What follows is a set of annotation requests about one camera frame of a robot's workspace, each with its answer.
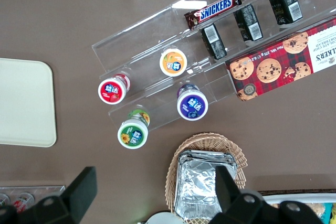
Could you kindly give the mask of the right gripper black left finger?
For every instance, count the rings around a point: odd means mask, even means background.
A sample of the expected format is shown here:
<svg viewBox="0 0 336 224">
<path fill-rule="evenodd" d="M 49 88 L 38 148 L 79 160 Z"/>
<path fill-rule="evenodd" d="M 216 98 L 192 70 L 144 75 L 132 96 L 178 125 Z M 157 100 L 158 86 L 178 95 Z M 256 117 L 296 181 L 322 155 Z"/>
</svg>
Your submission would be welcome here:
<svg viewBox="0 0 336 224">
<path fill-rule="evenodd" d="M 25 223 L 80 223 L 97 195 L 96 168 L 85 167 L 61 193 L 40 200 L 25 212 Z"/>
</svg>

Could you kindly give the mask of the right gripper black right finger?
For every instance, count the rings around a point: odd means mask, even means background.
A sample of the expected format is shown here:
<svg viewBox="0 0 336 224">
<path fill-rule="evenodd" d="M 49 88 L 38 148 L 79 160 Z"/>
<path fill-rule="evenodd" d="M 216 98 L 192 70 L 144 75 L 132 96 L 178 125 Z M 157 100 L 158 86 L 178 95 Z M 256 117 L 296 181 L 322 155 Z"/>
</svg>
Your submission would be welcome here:
<svg viewBox="0 0 336 224">
<path fill-rule="evenodd" d="M 225 166 L 216 167 L 215 191 L 222 211 L 210 223 L 265 223 L 262 196 L 252 190 L 240 190 Z"/>
</svg>

